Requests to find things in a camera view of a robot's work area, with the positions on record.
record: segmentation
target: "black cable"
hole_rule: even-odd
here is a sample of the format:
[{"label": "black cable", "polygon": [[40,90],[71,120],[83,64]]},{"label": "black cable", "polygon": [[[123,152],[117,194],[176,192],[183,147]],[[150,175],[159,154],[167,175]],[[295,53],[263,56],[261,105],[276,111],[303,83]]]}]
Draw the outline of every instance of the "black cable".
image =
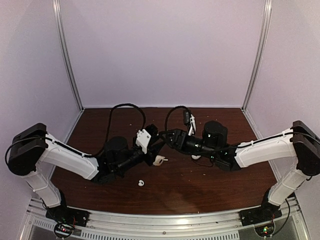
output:
[{"label": "black cable", "polygon": [[167,115],[165,116],[165,121],[164,121],[164,133],[165,133],[165,138],[168,139],[168,121],[169,121],[169,117],[170,115],[177,109],[184,109],[186,111],[188,111],[188,113],[191,115],[191,111],[189,110],[189,108],[187,108],[186,106],[175,106],[174,108],[172,108]]},{"label": "black cable", "polygon": [[[146,115],[144,113],[144,111],[138,107],[137,105],[134,105],[132,103],[122,103],[122,104],[119,104],[119,105],[116,105],[114,106],[111,110],[110,110],[110,114],[109,114],[109,120],[108,120],[108,126],[106,128],[106,133],[105,133],[105,139],[104,139],[104,142],[106,143],[108,141],[108,138],[109,138],[109,132],[110,132],[110,127],[111,127],[111,120],[112,120],[112,113],[114,112],[115,109],[117,108],[120,108],[120,107],[132,107],[136,110],[138,110],[141,115],[142,115],[142,118],[143,118],[143,123],[142,123],[142,127],[141,127],[141,130],[145,127],[145,124],[146,124]],[[98,157],[100,156],[100,154],[104,151],[104,147],[102,147],[96,154],[93,154],[92,157]]]},{"label": "black cable", "polygon": [[16,141],[16,142],[12,143],[12,144],[7,148],[7,150],[6,150],[6,152],[5,152],[5,155],[4,155],[5,164],[9,167],[9,163],[8,163],[8,153],[9,153],[10,149],[13,148],[14,145],[19,144],[19,143],[21,143],[21,142],[34,140],[34,139],[47,139],[47,140],[53,141],[51,138],[46,137],[46,136],[33,136],[33,137],[28,137],[28,138],[24,138],[24,139],[18,140],[18,141]]},{"label": "black cable", "polygon": [[[290,132],[284,133],[284,135],[293,135],[293,134],[300,134],[300,135],[306,136],[306,137],[312,139],[313,141],[315,141],[320,146],[320,141],[318,139],[316,139],[315,137],[311,136],[310,134],[307,134],[307,133],[304,133],[304,132],[298,132],[298,131],[290,131]],[[269,137],[266,137],[266,138],[263,138],[263,139],[260,139],[260,140],[256,140],[252,144],[249,143],[249,144],[246,144],[246,145],[243,145],[243,146],[238,146],[237,148],[238,149],[244,149],[244,148],[250,147],[251,145],[262,143],[264,141],[267,141],[267,140],[270,140],[270,139],[275,139],[275,138],[278,138],[278,137],[281,137],[281,136],[283,136],[283,134],[269,136]]]},{"label": "black cable", "polygon": [[197,164],[198,166],[200,166],[200,167],[206,167],[206,168],[212,168],[215,164],[213,163],[213,162],[211,162],[211,165],[203,165],[203,164],[200,164],[200,163],[198,163],[197,161],[198,160],[194,160],[192,157],[191,157],[191,160],[192,160],[192,162],[194,162],[195,164]]},{"label": "black cable", "polygon": [[284,228],[284,226],[286,225],[286,223],[287,223],[288,220],[289,220],[290,211],[291,211],[291,210],[290,210],[290,204],[289,204],[289,202],[288,202],[287,199],[285,199],[285,201],[286,201],[286,204],[288,205],[288,216],[286,217],[286,219],[285,219],[284,223],[282,224],[282,226],[281,226],[275,233],[272,234],[272,237],[273,237],[274,235],[278,234],[278,233]]}]

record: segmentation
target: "metal extrusion profile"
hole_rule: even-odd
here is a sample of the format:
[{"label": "metal extrusion profile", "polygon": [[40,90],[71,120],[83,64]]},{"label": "metal extrusion profile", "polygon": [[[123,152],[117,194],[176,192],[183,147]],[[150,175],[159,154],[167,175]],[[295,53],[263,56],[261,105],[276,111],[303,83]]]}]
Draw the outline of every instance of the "metal extrusion profile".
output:
[{"label": "metal extrusion profile", "polygon": [[[308,231],[296,198],[290,198],[289,204],[299,239],[308,240]],[[253,227],[242,227],[239,211],[240,209],[200,214],[137,215],[89,210],[87,226],[77,226],[73,236],[84,240],[239,240],[239,231]],[[281,206],[281,211],[283,216],[280,219],[285,219],[288,214],[286,203]],[[55,222],[45,215],[42,201],[32,198],[19,239],[29,239],[33,226],[52,231]]]},{"label": "metal extrusion profile", "polygon": [[53,12],[54,12],[54,17],[56,21],[57,30],[58,30],[58,36],[59,36],[60,46],[62,50],[62,57],[63,57],[66,73],[71,85],[71,90],[75,98],[77,107],[79,111],[82,111],[84,107],[80,99],[79,91],[77,88],[75,76],[72,70],[70,57],[67,49],[67,41],[66,41],[66,36],[65,36],[65,31],[64,31],[63,21],[62,21],[61,9],[60,9],[60,0],[52,0],[52,3],[53,3]]},{"label": "metal extrusion profile", "polygon": [[249,86],[245,95],[245,99],[243,102],[242,110],[245,112],[247,110],[250,98],[252,96],[252,92],[258,77],[259,68],[262,61],[263,51],[265,49],[267,36],[269,32],[270,20],[271,20],[271,13],[272,13],[272,0],[265,0],[264,5],[264,13],[262,18],[262,26],[261,26],[261,33],[260,39],[258,44],[258,49],[255,56],[255,61],[251,73],[251,78],[249,82]]}]

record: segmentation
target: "white robot arm segment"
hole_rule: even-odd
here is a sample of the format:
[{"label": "white robot arm segment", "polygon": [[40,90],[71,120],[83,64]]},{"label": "white robot arm segment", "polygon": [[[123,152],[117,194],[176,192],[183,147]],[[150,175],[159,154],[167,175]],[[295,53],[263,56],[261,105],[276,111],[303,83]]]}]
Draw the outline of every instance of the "white robot arm segment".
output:
[{"label": "white robot arm segment", "polygon": [[36,171],[30,172],[28,175],[21,176],[33,189],[33,191],[40,196],[48,208],[54,208],[61,204],[61,194],[59,189],[42,174],[41,167],[37,163],[35,165]]},{"label": "white robot arm segment", "polygon": [[56,165],[88,180],[97,175],[99,165],[95,157],[86,157],[88,154],[70,146],[67,146],[67,148],[61,147],[61,145],[58,145],[61,142],[49,133],[46,134],[46,137],[53,141],[46,139],[45,143],[48,147],[41,155],[40,162]]},{"label": "white robot arm segment", "polygon": [[291,169],[271,187],[268,194],[268,202],[272,205],[280,206],[286,198],[297,190],[308,178],[310,178],[310,176],[298,170],[297,166],[292,166]]},{"label": "white robot arm segment", "polygon": [[257,141],[241,143],[237,146],[238,148],[235,151],[236,156],[234,158],[236,162],[240,168],[246,168],[252,164],[269,160],[295,157],[296,151],[292,142],[290,142],[292,135],[288,134],[292,133],[292,131],[292,129],[287,129],[282,133],[277,134],[277,136],[282,134],[279,137],[267,137],[268,140],[261,139]]}]

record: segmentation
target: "brown wooden surface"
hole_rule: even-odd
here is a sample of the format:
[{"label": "brown wooden surface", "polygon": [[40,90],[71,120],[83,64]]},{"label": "brown wooden surface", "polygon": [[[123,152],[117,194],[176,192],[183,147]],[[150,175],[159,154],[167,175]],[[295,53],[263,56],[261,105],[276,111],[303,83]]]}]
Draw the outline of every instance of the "brown wooden surface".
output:
[{"label": "brown wooden surface", "polygon": [[[168,108],[144,108],[147,124],[164,129]],[[228,128],[228,143],[255,139],[240,109],[192,108],[196,118],[197,135],[203,125],[216,120]],[[68,144],[83,152],[94,154],[103,145],[109,109],[86,109]],[[182,111],[169,119],[169,129],[186,129]],[[132,108],[114,111],[109,137],[124,136],[132,145],[132,137],[141,127],[142,119]],[[69,206],[125,214],[187,214],[207,213],[259,205],[265,191],[276,183],[267,162],[252,165],[241,171],[225,172],[217,167],[201,167],[167,146],[160,152],[169,161],[159,167],[141,163],[115,182],[97,185],[75,173],[56,168],[52,182],[61,189]],[[201,164],[208,160],[201,158]],[[143,180],[145,185],[138,186]]]}]

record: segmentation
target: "white wall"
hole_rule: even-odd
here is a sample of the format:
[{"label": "white wall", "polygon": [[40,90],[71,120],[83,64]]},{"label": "white wall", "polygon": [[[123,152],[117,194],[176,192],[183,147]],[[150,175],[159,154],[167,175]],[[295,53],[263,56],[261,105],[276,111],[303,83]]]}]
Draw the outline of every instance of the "white wall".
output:
[{"label": "white wall", "polygon": [[31,197],[9,172],[12,138],[42,122],[64,139],[78,110],[67,79],[52,1],[0,2],[0,239],[14,240]]},{"label": "white wall", "polygon": [[61,1],[85,107],[240,107],[264,0]]},{"label": "white wall", "polygon": [[[320,1],[273,1],[263,61],[248,111],[266,137],[302,120],[320,136]],[[282,175],[292,159],[277,162]],[[320,177],[296,191],[311,239],[320,236]]]}]

